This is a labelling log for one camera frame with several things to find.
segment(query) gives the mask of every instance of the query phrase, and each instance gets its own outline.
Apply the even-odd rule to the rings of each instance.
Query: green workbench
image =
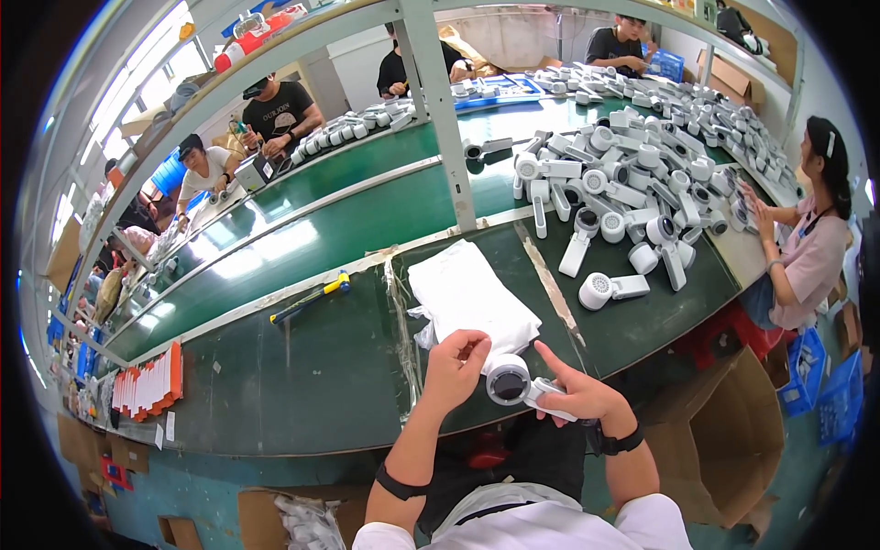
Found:
[[[607,100],[587,108],[570,100],[546,99],[526,107],[463,114],[459,126],[462,136],[474,141],[503,136],[519,141],[536,128],[570,131],[622,105]],[[388,155],[390,147],[393,155]],[[711,151],[716,162],[731,161],[723,151]],[[212,254],[216,257],[225,247],[262,232],[273,220],[308,202],[436,154],[433,128],[426,124],[309,166],[239,205],[187,244],[179,254],[179,272],[210,261]],[[381,166],[376,158],[382,158]],[[513,199],[511,174],[512,159],[507,159],[471,175],[478,217],[528,206]],[[123,357],[141,355],[271,292],[334,270],[367,252],[402,245],[454,224],[442,166],[389,181],[331,203],[237,250],[154,304],[142,320],[153,319],[130,326],[110,348]],[[741,290],[703,237],[694,246],[697,259],[687,272],[689,283],[680,292],[671,290],[659,268],[648,275],[651,292],[646,297],[611,302],[599,312],[589,312],[577,301],[583,278],[592,271],[631,274],[626,256],[631,243],[628,238],[617,245],[596,239],[580,276],[570,279],[556,271],[570,237],[570,223],[563,224],[550,213],[547,226],[546,239],[536,238],[529,217],[465,238],[481,249],[505,286],[542,319],[541,339],[564,361],[596,378],[608,377],[667,345]],[[397,293],[392,293],[385,278],[385,266],[377,265],[352,274],[347,295],[334,294],[288,323],[274,326],[268,315],[304,293],[273,304],[271,311],[245,315],[185,341],[185,396],[172,407],[177,414],[176,438],[166,445],[227,455],[307,455],[393,443],[414,402],[418,371],[423,379],[427,364],[427,351],[418,349],[413,340],[426,321],[400,315],[401,308],[417,305],[408,291],[406,266],[457,238],[419,246],[389,260],[403,288]],[[541,261],[526,252],[529,246],[536,247]],[[554,307],[549,295],[557,291],[571,319],[557,311],[558,304]],[[394,301],[392,295],[399,299]],[[532,349],[524,357],[533,376],[547,374]],[[498,406],[478,389],[447,418],[443,433],[495,422],[522,410]],[[151,441],[147,437],[151,422],[123,421],[120,432]]]

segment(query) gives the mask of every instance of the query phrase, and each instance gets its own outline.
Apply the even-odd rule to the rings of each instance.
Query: pink shirt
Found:
[[[836,216],[822,216],[809,235],[800,237],[801,229],[818,214],[816,198],[811,195],[797,203],[801,221],[782,247],[782,265],[798,304],[779,305],[770,310],[770,320],[786,330],[798,328],[816,307],[828,297],[840,278],[843,254],[847,250],[847,221]]]
[[[120,232],[128,239],[128,242],[144,256],[147,255],[147,252],[150,251],[150,247],[153,246],[158,238],[156,233],[147,231],[143,227],[137,227],[136,225],[127,227]],[[131,260],[131,254],[128,253],[128,250],[123,250],[122,255],[125,256],[126,260]]]

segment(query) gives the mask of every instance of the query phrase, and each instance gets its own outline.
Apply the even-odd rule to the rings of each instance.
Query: white foam sheet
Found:
[[[459,329],[481,330],[492,339],[493,357],[522,353],[539,335],[541,319],[504,287],[472,242],[462,239],[408,273],[437,341]]]

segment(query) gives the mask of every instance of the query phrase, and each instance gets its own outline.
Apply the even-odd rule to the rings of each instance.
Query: hair clip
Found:
[[[825,154],[825,156],[827,158],[831,158],[832,153],[834,153],[834,138],[835,137],[836,136],[834,135],[834,132],[828,132],[828,151],[827,151],[827,154]]]

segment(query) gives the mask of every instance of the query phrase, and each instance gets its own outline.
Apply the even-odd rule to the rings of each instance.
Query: white t-shirt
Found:
[[[510,488],[486,486],[480,495],[471,493],[456,506],[449,518],[434,533],[431,550],[581,550],[583,548],[620,548],[625,550],[681,550],[690,549],[685,522],[675,502],[666,495],[654,494],[627,502],[617,515],[614,525],[598,516],[584,513],[579,505],[547,499],[547,490],[539,489],[526,498],[536,501],[510,510],[477,517],[462,525],[455,523],[463,516],[492,506],[518,501],[510,498]],[[517,485],[532,493],[542,486]],[[486,502],[500,491],[500,501]],[[480,508],[471,510],[467,501],[479,501]],[[415,550],[409,533],[397,525],[371,523],[361,527],[352,550]]]
[[[180,196],[177,200],[188,201],[199,191],[210,191],[213,189],[217,180],[225,172],[224,166],[229,156],[230,152],[223,147],[208,147],[205,150],[205,158],[208,160],[208,177],[203,178],[198,172],[187,170],[187,174],[183,176],[183,185],[180,188]]]

